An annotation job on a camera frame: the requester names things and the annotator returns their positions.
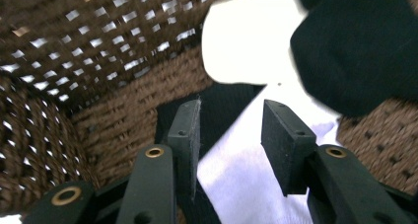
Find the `brass grommet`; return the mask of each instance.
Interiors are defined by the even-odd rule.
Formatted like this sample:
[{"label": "brass grommet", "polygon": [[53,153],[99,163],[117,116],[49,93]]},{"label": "brass grommet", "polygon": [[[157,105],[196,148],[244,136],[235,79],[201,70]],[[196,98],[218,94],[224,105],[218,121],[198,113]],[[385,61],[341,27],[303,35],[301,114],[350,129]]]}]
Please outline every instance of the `brass grommet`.
[{"label": "brass grommet", "polygon": [[337,147],[328,147],[325,151],[329,156],[336,158],[345,158],[347,156],[347,153],[344,150]]},{"label": "brass grommet", "polygon": [[145,152],[145,155],[149,158],[158,158],[164,154],[164,150],[158,147],[150,148]]},{"label": "brass grommet", "polygon": [[[74,193],[70,197],[65,197],[65,198],[61,197],[61,195],[64,194],[65,192],[71,192],[71,191],[74,192]],[[53,196],[51,202],[55,206],[62,206],[62,205],[66,205],[68,203],[73,202],[80,195],[81,195],[81,189],[79,187],[67,187],[67,188],[61,190],[60,192],[56,193]]]}]

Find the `white cloth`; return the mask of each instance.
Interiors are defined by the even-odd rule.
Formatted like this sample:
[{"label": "white cloth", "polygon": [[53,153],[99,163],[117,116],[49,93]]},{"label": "white cloth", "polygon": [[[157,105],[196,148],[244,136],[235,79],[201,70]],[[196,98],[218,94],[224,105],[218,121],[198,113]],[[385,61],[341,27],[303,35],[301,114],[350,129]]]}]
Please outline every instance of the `white cloth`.
[{"label": "white cloth", "polygon": [[283,196],[260,144],[264,99],[290,107],[317,144],[337,144],[337,113],[298,83],[268,85],[200,161],[197,177],[222,223],[312,223],[307,196]]}]

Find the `wicker basket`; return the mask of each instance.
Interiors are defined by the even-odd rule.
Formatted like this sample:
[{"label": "wicker basket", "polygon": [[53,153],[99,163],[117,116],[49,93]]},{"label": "wicker basket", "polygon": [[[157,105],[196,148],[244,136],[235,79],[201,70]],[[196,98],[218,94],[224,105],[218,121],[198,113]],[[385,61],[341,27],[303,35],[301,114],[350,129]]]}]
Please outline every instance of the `wicker basket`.
[{"label": "wicker basket", "polygon": [[[0,0],[0,215],[67,181],[102,187],[129,174],[154,142],[156,107],[212,84],[200,33],[213,1]],[[409,192],[417,110],[390,101],[340,131],[381,181]]]}]

